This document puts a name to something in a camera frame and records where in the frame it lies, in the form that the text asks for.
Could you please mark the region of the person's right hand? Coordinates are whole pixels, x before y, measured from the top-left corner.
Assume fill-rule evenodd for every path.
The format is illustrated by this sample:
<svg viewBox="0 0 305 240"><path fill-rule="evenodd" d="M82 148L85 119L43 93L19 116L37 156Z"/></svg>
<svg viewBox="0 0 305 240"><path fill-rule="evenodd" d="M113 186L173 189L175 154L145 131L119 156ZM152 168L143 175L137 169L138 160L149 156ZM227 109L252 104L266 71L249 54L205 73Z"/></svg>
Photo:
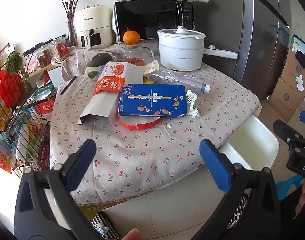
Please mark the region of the person's right hand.
<svg viewBox="0 0 305 240"><path fill-rule="evenodd" d="M296 214L298 214L301 211L301 209L303 208L303 206L305 204L305 180L303 181L301 188L302 189L301 189L301 194L299 197L299 202L295 209Z"/></svg>

